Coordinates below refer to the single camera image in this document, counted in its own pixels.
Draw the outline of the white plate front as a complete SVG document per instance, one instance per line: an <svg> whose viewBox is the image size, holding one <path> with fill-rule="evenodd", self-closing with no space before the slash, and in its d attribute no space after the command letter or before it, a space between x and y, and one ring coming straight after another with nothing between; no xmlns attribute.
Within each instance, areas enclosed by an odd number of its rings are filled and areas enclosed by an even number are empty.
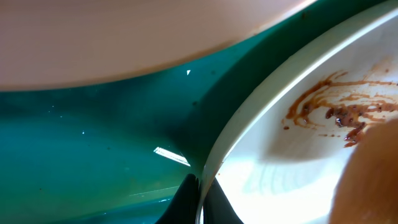
<svg viewBox="0 0 398 224"><path fill-rule="evenodd" d="M397 2L343 21L275 69L228 121L201 178L244 223L326 223L353 121L397 117Z"/></svg>

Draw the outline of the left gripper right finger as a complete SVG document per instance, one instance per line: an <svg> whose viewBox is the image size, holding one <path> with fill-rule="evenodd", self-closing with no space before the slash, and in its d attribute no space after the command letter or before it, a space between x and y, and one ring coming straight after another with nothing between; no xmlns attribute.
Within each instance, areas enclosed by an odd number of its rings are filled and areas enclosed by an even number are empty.
<svg viewBox="0 0 398 224"><path fill-rule="evenodd" d="M204 224L243 224L216 179L205 197L203 212Z"/></svg>

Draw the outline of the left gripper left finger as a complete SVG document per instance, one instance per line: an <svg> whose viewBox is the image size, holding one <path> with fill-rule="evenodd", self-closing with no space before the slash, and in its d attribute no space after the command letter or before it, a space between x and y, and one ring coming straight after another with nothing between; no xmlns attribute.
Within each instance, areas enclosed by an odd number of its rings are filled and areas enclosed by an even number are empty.
<svg viewBox="0 0 398 224"><path fill-rule="evenodd" d="M199 197L199 180L188 174L155 224L195 224Z"/></svg>

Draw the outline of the white plate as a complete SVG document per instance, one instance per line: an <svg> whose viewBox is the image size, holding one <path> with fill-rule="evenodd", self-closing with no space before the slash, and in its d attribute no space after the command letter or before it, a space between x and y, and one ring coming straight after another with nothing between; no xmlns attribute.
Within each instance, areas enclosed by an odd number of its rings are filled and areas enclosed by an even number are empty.
<svg viewBox="0 0 398 224"><path fill-rule="evenodd" d="M106 83L215 53L312 0L1 0L1 90Z"/></svg>
<svg viewBox="0 0 398 224"><path fill-rule="evenodd" d="M326 223L353 121L397 117L397 2L343 21L275 69L228 121L201 178L244 223Z"/></svg>

